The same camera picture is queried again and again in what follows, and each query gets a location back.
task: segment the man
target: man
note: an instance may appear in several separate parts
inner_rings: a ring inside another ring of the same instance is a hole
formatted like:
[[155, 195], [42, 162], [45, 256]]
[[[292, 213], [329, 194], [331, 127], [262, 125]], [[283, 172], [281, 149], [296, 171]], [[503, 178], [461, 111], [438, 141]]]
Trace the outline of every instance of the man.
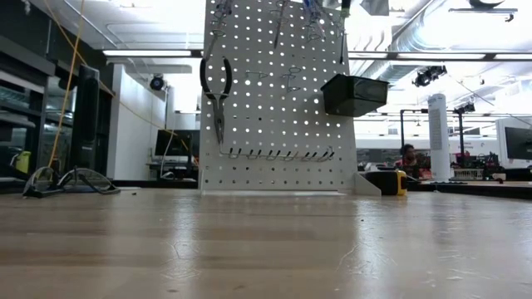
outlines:
[[404, 145], [401, 149], [401, 156], [404, 156], [404, 165], [403, 159], [400, 159], [396, 162], [397, 167], [417, 165], [416, 150], [413, 145]]

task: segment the pegboard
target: pegboard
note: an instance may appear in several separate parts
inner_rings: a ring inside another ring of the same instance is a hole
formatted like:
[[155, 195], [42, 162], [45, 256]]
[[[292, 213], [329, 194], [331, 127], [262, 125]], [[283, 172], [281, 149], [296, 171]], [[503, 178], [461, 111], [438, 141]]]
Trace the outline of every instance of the pegboard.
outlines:
[[[206, 6], [205, 50], [214, 39], [218, 0]], [[278, 46], [278, 2], [234, 0], [207, 62], [213, 92], [225, 86], [223, 57], [233, 68], [224, 103], [224, 143], [214, 130], [210, 100], [203, 96], [200, 186], [203, 190], [355, 189], [357, 155], [352, 118], [327, 115], [320, 87], [336, 74], [342, 38], [339, 12], [326, 10], [325, 38], [309, 31], [302, 3], [289, 2]], [[344, 45], [347, 60], [347, 45]]]

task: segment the orange cable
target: orange cable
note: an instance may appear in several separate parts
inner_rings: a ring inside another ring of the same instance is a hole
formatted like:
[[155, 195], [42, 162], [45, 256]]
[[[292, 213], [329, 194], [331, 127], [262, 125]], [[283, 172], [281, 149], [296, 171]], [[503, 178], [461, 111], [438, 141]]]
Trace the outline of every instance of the orange cable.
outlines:
[[81, 32], [83, 31], [83, 9], [85, 8], [85, 0], [81, 0], [80, 21], [77, 23], [77, 36], [76, 44], [74, 45], [74, 53], [72, 55], [72, 63], [70, 64], [70, 73], [68, 74], [68, 83], [66, 84], [65, 98], [63, 99], [63, 106], [61, 108], [61, 116], [59, 116], [59, 125], [57, 127], [56, 139], [53, 142], [52, 155], [50, 156], [50, 162], [48, 167], [52, 167], [53, 157], [56, 155], [57, 143], [59, 142], [59, 135], [61, 134], [61, 128], [63, 124], [63, 117], [65, 116], [65, 109], [67, 108], [67, 100], [70, 93], [70, 86], [72, 84], [72, 75], [74, 73], [74, 65], [76, 65], [76, 53], [80, 44]]
[[[44, 0], [44, 4], [47, 6], [47, 10], [48, 12], [50, 13], [50, 15], [52, 16], [52, 19], [53, 21], [56, 23], [57, 27], [59, 28], [59, 30], [61, 31], [62, 35], [65, 37], [66, 41], [68, 42], [68, 44], [70, 45], [70, 47], [72, 47], [72, 49], [74, 50], [74, 55], [75, 57], [78, 56], [81, 60], [81, 62], [83, 62], [83, 64], [85, 64], [86, 66], [89, 66], [89, 64], [86, 62], [86, 60], [83, 58], [83, 56], [80, 54], [80, 52], [77, 50], [77, 45], [74, 45], [72, 44], [72, 41], [70, 40], [70, 38], [68, 37], [67, 33], [65, 32], [65, 30], [62, 28], [61, 24], [59, 23], [59, 21], [57, 20], [57, 17], [56, 17], [56, 14], [52, 11], [52, 8], [50, 7], [50, 3], [48, 2], [48, 0]], [[107, 92], [109, 95], [112, 96], [112, 99], [115, 99], [116, 96], [115, 96], [115, 93], [111, 91], [111, 89], [109, 89], [109, 87], [106, 86], [105, 83], [103, 83], [101, 80], [99, 80], [100, 82], [100, 85], [101, 87], [103, 87], [104, 91]], [[133, 115], [137, 116], [138, 118], [140, 118], [141, 120], [153, 125], [154, 127], [158, 128], [158, 129], [161, 129], [161, 130], [164, 130], [165, 132], [167, 133], [170, 133], [174, 136], [178, 136], [173, 130], [167, 130], [165, 128], [163, 128], [162, 126], [160, 125], [157, 125], [157, 124], [154, 124], [152, 121], [150, 120], [147, 120], [146, 118], [144, 118], [142, 115], [139, 115], [138, 113], [136, 113], [135, 111], [133, 111], [129, 106], [127, 106], [126, 104], [124, 104], [121, 100], [118, 100], [120, 105], [123, 105], [129, 112], [131, 112]], [[61, 115], [61, 121], [62, 121], [62, 117], [64, 116], [64, 111], [65, 111], [65, 103], [66, 102], [63, 102], [63, 110], [62, 110], [62, 115]], [[186, 143], [181, 140], [181, 143], [183, 144], [183, 146], [185, 147], [185, 149], [187, 151], [190, 151], [189, 147], [186, 145]], [[199, 165], [200, 163], [197, 161], [197, 159], [194, 157], [194, 162], [196, 163], [196, 165]]]

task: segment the table surface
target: table surface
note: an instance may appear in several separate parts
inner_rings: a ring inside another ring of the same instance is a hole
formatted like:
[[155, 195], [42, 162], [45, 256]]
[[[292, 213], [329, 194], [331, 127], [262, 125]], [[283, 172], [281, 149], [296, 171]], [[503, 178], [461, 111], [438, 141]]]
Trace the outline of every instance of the table surface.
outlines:
[[509, 199], [3, 195], [0, 240], [10, 299], [532, 297], [532, 203]]

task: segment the black box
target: black box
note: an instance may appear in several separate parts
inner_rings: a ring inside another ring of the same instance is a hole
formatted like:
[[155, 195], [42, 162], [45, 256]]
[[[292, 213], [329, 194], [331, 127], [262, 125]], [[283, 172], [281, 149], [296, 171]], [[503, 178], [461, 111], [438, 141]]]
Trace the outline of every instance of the black box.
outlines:
[[387, 103], [389, 84], [338, 74], [322, 87], [325, 112], [330, 115], [363, 116]]

